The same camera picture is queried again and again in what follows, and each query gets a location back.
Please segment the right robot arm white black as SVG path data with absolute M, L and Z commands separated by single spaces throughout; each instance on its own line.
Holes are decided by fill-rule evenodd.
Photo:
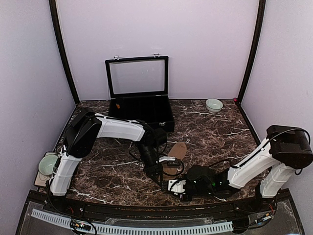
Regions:
M 194 165 L 181 181 L 168 189 L 182 199 L 193 195 L 226 199 L 239 192 L 253 178 L 269 169 L 258 186 L 258 195 L 250 200 L 250 209 L 261 212 L 292 175 L 299 175 L 313 162 L 308 131 L 290 126 L 272 125 L 260 145 L 240 162 L 214 173 L 209 166 Z

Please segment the black display case glass lid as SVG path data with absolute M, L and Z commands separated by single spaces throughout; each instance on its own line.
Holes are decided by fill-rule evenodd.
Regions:
M 109 59 L 105 67 L 110 92 L 109 116 L 139 119 L 154 129 L 174 131 L 168 96 L 168 56 Z

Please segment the tan brown sock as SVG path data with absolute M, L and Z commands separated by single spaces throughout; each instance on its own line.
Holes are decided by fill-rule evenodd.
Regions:
M 169 157 L 175 157 L 178 159 L 178 166 L 168 166 L 168 164 L 172 164 L 173 161 L 163 161 L 162 167 L 163 167 L 163 172 L 170 174 L 170 175 L 175 175 L 175 176 L 168 176 L 163 173 L 163 180 L 172 180 L 175 179 L 177 174 L 182 173 L 182 165 L 181 161 L 185 157 L 187 153 L 187 147 L 186 144 L 183 142 L 178 142 L 176 143 L 172 149 L 169 151 L 168 156 Z

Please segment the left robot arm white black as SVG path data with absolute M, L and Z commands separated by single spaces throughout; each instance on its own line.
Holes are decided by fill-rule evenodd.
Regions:
M 96 113 L 84 108 L 72 120 L 63 135 L 61 149 L 56 153 L 48 189 L 52 193 L 50 206 L 58 213 L 66 213 L 69 203 L 62 196 L 67 194 L 74 172 L 94 145 L 111 139 L 127 140 L 137 147 L 144 172 L 155 182 L 163 178 L 163 163 L 175 158 L 160 152 L 159 147 L 167 142 L 167 133 L 154 129 L 147 122 L 135 119 L 120 119 Z

